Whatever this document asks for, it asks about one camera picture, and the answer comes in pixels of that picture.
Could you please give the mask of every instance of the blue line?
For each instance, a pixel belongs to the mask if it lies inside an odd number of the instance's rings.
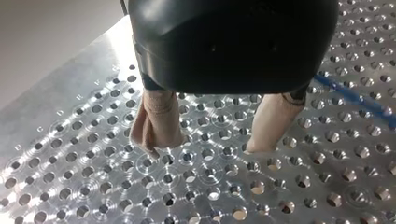
[[[373,114],[386,121],[390,128],[396,128],[396,117],[394,115],[388,114],[388,111],[386,110],[388,108],[387,106],[382,106],[378,102],[368,97],[358,95],[356,92],[344,88],[340,84],[327,77],[315,75],[314,80],[318,81],[324,86],[328,86],[334,89],[335,91],[343,95],[351,103],[364,106],[365,108],[367,108],[367,110],[373,112]]]

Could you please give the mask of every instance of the mounting hole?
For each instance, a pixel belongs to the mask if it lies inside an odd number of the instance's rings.
[[[267,161],[267,166],[272,171],[278,171],[282,167],[282,162],[279,159],[271,158]]]
[[[188,170],[186,172],[183,173],[183,177],[186,180],[187,183],[192,183],[195,178],[196,178],[196,174],[194,171],[192,170]]]
[[[165,195],[163,195],[163,203],[166,206],[172,206],[175,204],[176,201],[176,195],[173,193],[166,193]]]
[[[35,144],[35,150],[40,150],[42,147],[43,147],[43,144],[41,144],[41,143]]]
[[[100,99],[102,99],[103,95],[102,95],[102,93],[97,92],[97,93],[94,95],[94,97],[96,98],[96,100],[100,100]]]
[[[179,93],[179,94],[177,95],[177,97],[178,97],[178,99],[180,99],[180,100],[184,100],[184,99],[186,99],[186,94],[183,93],[183,92],[181,92],[181,93]]]
[[[77,153],[76,152],[70,152],[69,154],[67,154],[66,156],[66,161],[67,162],[73,162],[77,159]]]
[[[116,134],[113,131],[110,131],[106,134],[106,137],[108,139],[114,139],[116,137]]]
[[[70,179],[73,176],[73,172],[71,171],[66,171],[64,172],[64,179]]]
[[[210,201],[216,201],[220,197],[220,189],[216,187],[212,187],[207,190],[206,194],[207,194],[207,198]]]
[[[279,189],[285,189],[286,188],[286,180],[276,179],[274,181],[274,185],[275,185],[275,187],[277,187]]]
[[[220,222],[222,213],[219,210],[212,209],[210,210],[210,217],[213,221]]]
[[[89,213],[90,213],[90,208],[88,208],[88,206],[86,205],[82,205],[77,209],[76,215],[79,218],[85,218],[88,216]]]
[[[349,168],[346,168],[344,172],[342,173],[342,177],[345,181],[347,182],[352,182],[356,180],[357,176],[354,170],[351,170]]]
[[[64,126],[62,124],[59,124],[55,127],[56,132],[60,133],[61,131],[64,130]]]
[[[140,224],[153,224],[154,220],[152,220],[151,218],[145,218],[142,220],[142,222],[140,222]]]
[[[381,154],[388,154],[391,152],[390,146],[385,143],[380,143],[380,144],[375,145],[375,149],[376,149],[376,151],[378,151]]]
[[[327,183],[330,181],[332,178],[332,175],[330,173],[323,173],[319,175],[319,179],[322,183]]]
[[[23,217],[16,217],[14,224],[23,224]]]
[[[312,162],[317,165],[323,164],[325,162],[326,156],[323,153],[316,152],[312,156]]]
[[[241,135],[248,135],[248,129],[247,128],[241,128],[241,129],[239,129],[239,133]]]
[[[189,107],[187,105],[181,105],[178,108],[178,112],[183,115],[183,114],[187,114],[189,112]]]
[[[29,167],[30,168],[35,168],[35,167],[37,167],[38,166],[38,164],[40,164],[40,159],[39,158],[32,158],[30,161],[29,161]]]
[[[143,160],[143,165],[146,167],[146,168],[149,168],[150,166],[152,166],[152,161],[151,161],[151,159],[145,159],[145,160]]]
[[[123,150],[124,152],[131,153],[134,151],[134,148],[131,145],[126,145]]]
[[[131,87],[131,88],[128,88],[128,93],[129,93],[129,94],[132,95],[132,94],[134,94],[135,92],[136,92],[136,91],[134,90],[134,88],[132,88],[132,87]]]
[[[262,101],[262,97],[258,94],[250,95],[249,100],[253,104],[257,104]]]
[[[204,111],[205,110],[205,104],[204,103],[200,103],[196,106],[198,111]]]
[[[82,115],[83,113],[84,113],[84,108],[77,108],[76,111],[75,111],[75,114],[78,115],[78,116]]]
[[[190,190],[186,193],[187,202],[193,202],[196,197],[197,197],[197,193],[193,190]]]
[[[215,178],[215,173],[216,173],[215,169],[211,169],[211,168],[205,169],[205,175],[208,178]]]
[[[26,183],[27,185],[31,185],[31,184],[33,184],[33,182],[35,182],[35,179],[34,179],[34,178],[32,178],[31,176],[26,177],[25,183]]]
[[[116,110],[117,108],[119,108],[119,102],[115,102],[111,104],[109,110],[112,111],[112,110]]]
[[[116,84],[116,85],[120,83],[120,80],[119,80],[117,77],[113,78],[112,81],[113,81],[113,83]]]
[[[218,121],[218,123],[224,123],[227,120],[227,118],[224,115],[218,115],[216,117],[216,120]]]
[[[131,172],[134,168],[134,163],[132,161],[125,161],[121,167],[123,172]]]
[[[99,212],[102,214],[106,214],[108,212],[108,206],[106,204],[102,204],[99,206]]]
[[[304,205],[307,208],[316,208],[318,206],[318,202],[315,199],[306,198],[304,199]]]
[[[294,202],[281,202],[280,209],[285,214],[291,214],[294,212],[295,204]]]
[[[34,222],[35,223],[44,223],[47,219],[47,213],[39,212],[35,214]]]
[[[99,135],[97,135],[96,133],[91,133],[88,137],[87,137],[87,141],[89,143],[94,143],[99,139]]]
[[[260,165],[257,162],[255,162],[255,161],[250,161],[250,162],[247,163],[247,169],[250,172],[259,172]]]
[[[111,167],[111,165],[107,164],[103,167],[103,172],[106,174],[110,173],[111,171],[113,171],[113,167]]]
[[[88,151],[87,153],[85,153],[85,156],[86,156],[88,159],[92,159],[93,157],[95,157],[95,153],[94,153],[92,150],[90,150],[90,151]]]
[[[110,118],[107,119],[107,123],[110,125],[114,125],[119,121],[119,118],[117,116],[111,116]]]
[[[77,143],[78,143],[78,138],[72,137],[72,138],[70,139],[70,143],[71,143],[72,145],[77,144]]]
[[[165,165],[172,165],[174,163],[174,157],[171,155],[165,155],[163,156],[162,161]]]
[[[147,198],[143,199],[142,205],[143,205],[143,207],[148,208],[152,205],[152,200],[149,197],[147,197]]]
[[[103,109],[103,107],[102,107],[101,105],[94,105],[94,106],[92,107],[91,111],[92,111],[93,113],[96,114],[96,113],[101,112],[102,109]]]
[[[229,191],[233,196],[239,196],[239,195],[241,195],[242,190],[241,190],[241,187],[239,187],[237,185],[232,185],[232,186],[230,186]]]
[[[151,176],[145,176],[142,179],[142,185],[146,188],[146,189],[150,189],[151,187],[154,186],[154,178]]]
[[[60,147],[61,144],[62,144],[62,140],[58,138],[58,139],[53,140],[53,141],[50,143],[50,146],[51,146],[52,148],[57,148],[57,147]]]
[[[336,149],[333,153],[334,157],[337,160],[343,160],[347,157],[347,154],[345,153],[345,151],[341,150],[341,149]]]
[[[79,130],[82,127],[82,122],[81,121],[76,121],[72,124],[72,129],[73,130]]]
[[[24,206],[30,202],[32,199],[32,196],[30,194],[23,194],[20,199],[18,200],[18,203],[20,206]]]
[[[183,120],[180,122],[180,127],[183,128],[183,129],[186,129],[186,128],[188,128],[189,126],[190,126],[190,122],[189,122],[188,120],[186,120],[186,119],[183,119]]]
[[[108,194],[108,193],[111,192],[111,189],[112,189],[112,188],[113,188],[113,185],[112,185],[111,183],[109,183],[109,182],[106,182],[106,183],[103,183],[103,184],[100,186],[99,190],[100,190],[100,192],[103,193],[103,194]]]
[[[57,212],[56,218],[58,218],[59,220],[64,220],[66,218],[66,212],[64,210]]]
[[[246,119],[248,114],[246,112],[244,112],[244,111],[238,111],[238,112],[235,113],[234,116],[235,116],[236,120],[241,121],[241,120]]]
[[[261,216],[268,216],[270,213],[270,207],[266,204],[258,204],[256,210]]]
[[[125,116],[124,120],[125,120],[127,123],[130,123],[130,122],[132,122],[132,121],[134,120],[134,115],[132,115],[132,114],[127,114],[127,115]]]
[[[231,131],[230,130],[221,130],[221,131],[219,131],[219,137],[221,140],[228,140],[231,137]]]
[[[336,143],[340,140],[340,134],[332,131],[328,131],[325,133],[325,137],[327,141]]]
[[[297,147],[297,140],[292,137],[285,137],[282,141],[283,146],[288,148],[295,148]]]
[[[221,109],[225,106],[222,100],[216,100],[215,103],[213,103],[213,105],[216,109]]]
[[[43,180],[45,183],[50,183],[52,182],[52,180],[55,178],[55,174],[54,173],[46,173],[43,177]]]
[[[341,195],[336,194],[336,193],[330,193],[327,196],[326,202],[331,206],[331,207],[339,207],[342,204],[342,198]]]
[[[129,100],[125,103],[126,107],[134,108],[136,106],[136,102],[134,100]]]
[[[183,154],[183,156],[181,158],[186,163],[192,163],[192,160],[194,158],[194,154],[192,154],[190,152],[186,152],[186,153]]]
[[[242,144],[241,150],[243,153],[249,155],[250,153],[247,151],[247,144]]]
[[[241,99],[233,98],[233,105],[240,105],[240,104],[241,104]]]
[[[15,178],[10,178],[6,181],[5,187],[6,189],[12,189],[14,188],[15,184],[17,184],[17,180]]]
[[[131,200],[126,199],[126,200],[120,202],[119,207],[122,212],[127,213],[127,212],[131,211],[131,209],[133,208],[133,204],[132,204]]]
[[[209,124],[209,118],[207,118],[207,117],[198,118],[197,121],[198,121],[198,125],[201,127],[205,127]]]
[[[389,190],[384,187],[377,187],[374,191],[374,196],[381,201],[391,198]]]
[[[93,174],[93,168],[91,166],[85,167],[81,174],[83,177],[88,178]]]
[[[236,175],[238,175],[238,170],[239,170],[239,168],[236,165],[234,165],[234,164],[227,164],[224,167],[224,171],[225,171],[225,174],[227,176],[236,176]]]
[[[290,164],[300,166],[303,164],[303,159],[301,159],[300,157],[291,157]]]
[[[132,183],[129,180],[125,180],[121,183],[121,186],[123,189],[129,189],[132,186]]]
[[[42,202],[46,202],[49,198],[50,198],[50,195],[49,195],[48,193],[42,193],[42,194],[40,195],[40,200],[41,200]]]
[[[170,216],[167,217],[164,221],[163,224],[176,224],[177,223],[177,218],[175,216]]]
[[[88,187],[82,187],[79,190],[79,194],[81,194],[82,196],[88,196],[91,193],[91,190]]]
[[[70,194],[72,194],[72,190],[71,189],[62,189],[59,192],[59,198],[61,200],[66,200],[70,196]]]
[[[250,184],[250,190],[254,194],[263,194],[264,193],[264,183],[259,180],[255,180]]]
[[[106,157],[111,157],[111,155],[116,153],[116,149],[114,147],[107,147],[103,153]]]
[[[110,92],[110,96],[111,97],[118,97],[120,95],[120,91],[119,90],[114,90]]]
[[[245,207],[235,208],[233,210],[233,218],[236,220],[245,220],[248,216],[248,210]]]
[[[134,65],[129,66],[130,70],[135,70]],[[128,82],[135,82],[137,80],[136,76],[128,76],[126,79]]]
[[[212,149],[206,148],[202,151],[202,157],[205,161],[213,160],[215,152]]]
[[[163,176],[163,183],[172,184],[173,181],[174,181],[174,177],[172,174],[166,174]]]
[[[306,189],[311,186],[311,179],[307,175],[297,175],[296,183],[298,187]]]
[[[100,123],[100,120],[99,120],[99,119],[93,119],[93,120],[91,121],[91,126],[92,126],[92,127],[96,127],[96,126],[99,125],[99,123]]]
[[[225,157],[235,157],[236,156],[236,148],[230,146],[230,147],[225,147],[222,150],[222,153]]]

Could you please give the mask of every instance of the aluminum breadboard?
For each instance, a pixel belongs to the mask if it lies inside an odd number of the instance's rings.
[[[395,5],[341,1],[320,70],[393,110]],[[396,222],[394,130],[316,82],[277,150],[255,155],[244,149],[260,95],[179,93],[189,142],[151,160],[128,139],[142,94],[130,26],[0,112],[2,221]]]

